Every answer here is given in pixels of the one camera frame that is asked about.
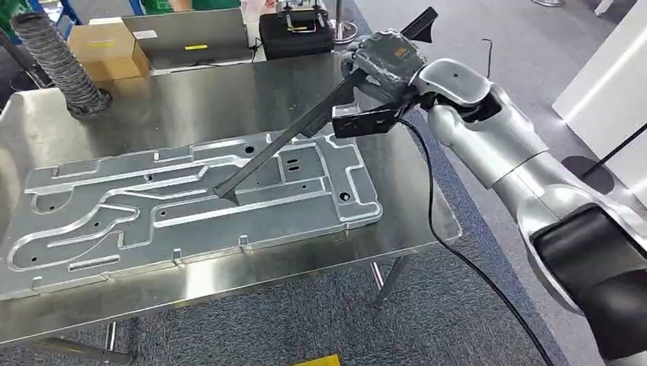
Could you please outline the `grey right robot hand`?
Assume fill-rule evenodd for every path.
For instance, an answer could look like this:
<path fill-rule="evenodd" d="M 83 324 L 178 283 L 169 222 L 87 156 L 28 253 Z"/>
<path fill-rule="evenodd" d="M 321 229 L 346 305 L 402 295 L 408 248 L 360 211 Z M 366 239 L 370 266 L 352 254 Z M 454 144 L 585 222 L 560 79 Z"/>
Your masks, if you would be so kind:
<path fill-rule="evenodd" d="M 356 87 L 382 103 L 398 100 L 427 63 L 423 52 L 401 33 L 389 29 L 361 36 L 342 52 L 340 68 L 345 78 L 362 70 L 368 77 Z"/>

